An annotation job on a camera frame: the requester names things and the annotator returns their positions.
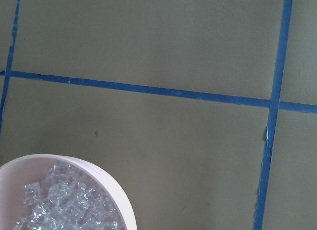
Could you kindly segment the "pile of clear ice cubes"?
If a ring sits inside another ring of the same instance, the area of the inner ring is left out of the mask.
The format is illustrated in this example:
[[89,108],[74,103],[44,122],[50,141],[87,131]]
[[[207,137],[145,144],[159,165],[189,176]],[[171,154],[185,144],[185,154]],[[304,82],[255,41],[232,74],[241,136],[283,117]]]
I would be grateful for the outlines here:
[[16,230],[124,230],[109,193],[91,176],[56,161],[40,182],[24,186],[24,215]]

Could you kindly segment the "pink bowl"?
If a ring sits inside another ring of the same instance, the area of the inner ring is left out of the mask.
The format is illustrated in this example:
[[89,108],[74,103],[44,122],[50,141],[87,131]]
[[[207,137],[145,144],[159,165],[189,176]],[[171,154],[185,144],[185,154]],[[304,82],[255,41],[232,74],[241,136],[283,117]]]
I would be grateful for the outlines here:
[[0,167],[0,228],[11,230],[23,215],[24,186],[41,181],[55,161],[63,161],[83,170],[95,179],[118,207],[128,230],[136,230],[137,224],[131,203],[120,184],[104,169],[75,157],[33,154],[16,158]]

